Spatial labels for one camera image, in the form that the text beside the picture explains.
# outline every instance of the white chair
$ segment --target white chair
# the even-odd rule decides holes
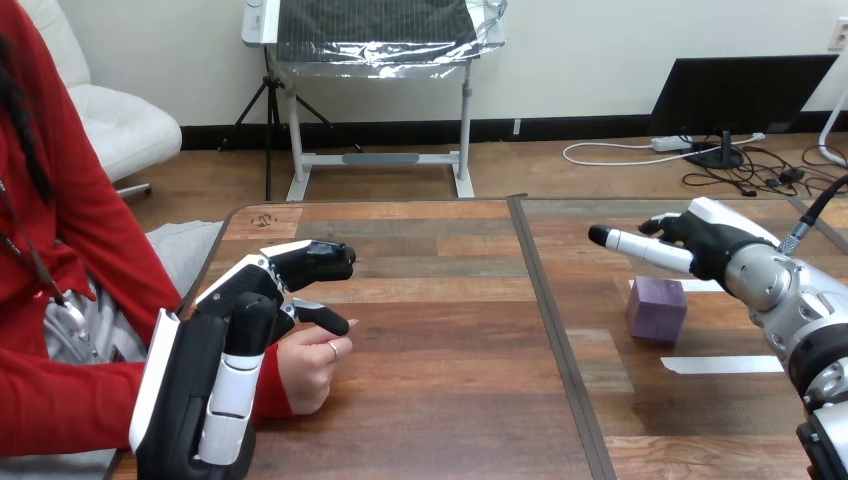
[[[57,0],[19,0],[41,32],[82,119],[100,164],[114,182],[180,151],[180,126],[150,103],[91,84],[91,72]],[[118,190],[122,197],[150,192],[150,184]]]

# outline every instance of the monitor stand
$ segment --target monitor stand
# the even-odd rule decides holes
[[[692,149],[686,150],[684,153],[691,153],[698,149],[706,150],[711,144],[693,143]],[[730,130],[721,132],[721,148],[712,152],[700,153],[686,157],[689,163],[698,165],[704,168],[714,168],[718,170],[730,170],[739,168],[742,163],[742,155],[731,148]]]

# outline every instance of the robotic hand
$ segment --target robotic hand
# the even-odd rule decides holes
[[[289,292],[346,280],[355,261],[344,244],[304,240],[263,248],[200,294],[188,321],[159,312],[130,426],[139,479],[247,475],[265,349],[298,322],[348,332],[347,320]]]
[[[803,401],[807,422],[796,433],[812,463],[810,477],[848,479],[848,287],[788,256],[814,223],[808,211],[778,244],[736,211],[698,198],[683,214],[659,215],[639,227],[646,235],[660,233],[659,238],[603,225],[591,227],[589,238],[715,280],[741,300]]]

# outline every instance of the white tape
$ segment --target white tape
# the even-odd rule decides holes
[[[660,360],[665,368],[681,375],[783,372],[783,366],[774,355],[662,357]]]
[[[684,292],[723,292],[724,289],[715,280],[705,282],[694,278],[672,278],[680,282]],[[633,288],[633,280],[630,280],[630,288]]]

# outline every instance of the wooden table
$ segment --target wooden table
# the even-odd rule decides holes
[[[354,354],[318,413],[259,433],[250,478],[806,478],[801,404],[783,374],[679,375],[660,362],[769,354],[742,305],[689,294],[676,346],[636,341],[624,322],[628,280],[669,274],[586,238],[593,223],[632,229],[687,203],[510,197],[235,212],[201,290],[266,245],[320,238],[358,255],[352,279],[298,293],[361,320]],[[727,203],[778,236],[799,216],[786,200]],[[848,279],[848,256],[820,231],[797,253]],[[131,457],[115,477],[134,478]]]

